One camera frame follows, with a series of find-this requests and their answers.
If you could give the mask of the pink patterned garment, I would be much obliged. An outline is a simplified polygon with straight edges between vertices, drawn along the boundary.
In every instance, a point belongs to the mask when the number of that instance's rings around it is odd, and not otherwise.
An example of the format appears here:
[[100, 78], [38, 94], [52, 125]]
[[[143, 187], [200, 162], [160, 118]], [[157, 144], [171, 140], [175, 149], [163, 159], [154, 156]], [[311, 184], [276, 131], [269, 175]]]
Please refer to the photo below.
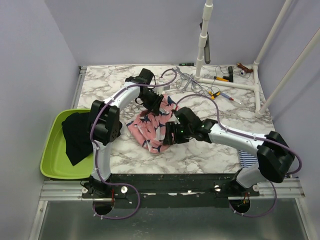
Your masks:
[[142, 111], [135, 118], [126, 123], [127, 129], [137, 143], [153, 154], [160, 154], [169, 148], [163, 141], [166, 134], [166, 123], [173, 117], [177, 108], [172, 98], [165, 94], [160, 104], [159, 115]]

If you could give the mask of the blue white striped garment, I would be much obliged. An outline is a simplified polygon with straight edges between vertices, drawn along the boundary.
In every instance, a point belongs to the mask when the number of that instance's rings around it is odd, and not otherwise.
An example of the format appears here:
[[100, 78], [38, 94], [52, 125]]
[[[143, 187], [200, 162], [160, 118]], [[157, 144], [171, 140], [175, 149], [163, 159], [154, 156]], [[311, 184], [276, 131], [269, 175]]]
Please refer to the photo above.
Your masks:
[[242, 168], [249, 168], [258, 163], [258, 159], [255, 156], [242, 150], [238, 150], [238, 158]]

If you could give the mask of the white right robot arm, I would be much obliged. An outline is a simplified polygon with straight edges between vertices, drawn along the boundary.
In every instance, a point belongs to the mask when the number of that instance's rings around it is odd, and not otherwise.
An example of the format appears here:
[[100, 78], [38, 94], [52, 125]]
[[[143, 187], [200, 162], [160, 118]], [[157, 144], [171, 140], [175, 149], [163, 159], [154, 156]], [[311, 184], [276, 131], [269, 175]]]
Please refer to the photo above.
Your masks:
[[195, 139], [209, 144], [226, 145], [257, 158], [253, 165], [238, 170], [227, 184], [236, 196], [243, 195], [260, 182], [282, 183], [289, 173], [295, 156], [278, 132], [254, 134], [238, 131], [217, 120], [201, 120], [188, 107], [175, 111], [174, 117], [174, 121], [165, 124], [164, 145], [184, 144]]

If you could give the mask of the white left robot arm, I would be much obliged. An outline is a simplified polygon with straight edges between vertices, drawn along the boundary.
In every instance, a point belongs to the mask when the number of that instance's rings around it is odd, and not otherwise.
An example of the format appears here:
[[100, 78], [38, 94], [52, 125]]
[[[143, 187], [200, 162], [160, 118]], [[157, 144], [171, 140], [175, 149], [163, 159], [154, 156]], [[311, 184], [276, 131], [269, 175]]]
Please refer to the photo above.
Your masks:
[[107, 197], [115, 186], [138, 190], [128, 183], [111, 183], [110, 157], [113, 141], [119, 136], [122, 127], [120, 113], [132, 101], [140, 99], [148, 113], [160, 115], [162, 94], [154, 92], [151, 82], [155, 75], [143, 68], [139, 75], [125, 79], [123, 87], [104, 101], [95, 100], [89, 112], [88, 131], [93, 146], [93, 170], [89, 182], [84, 187], [101, 198]]

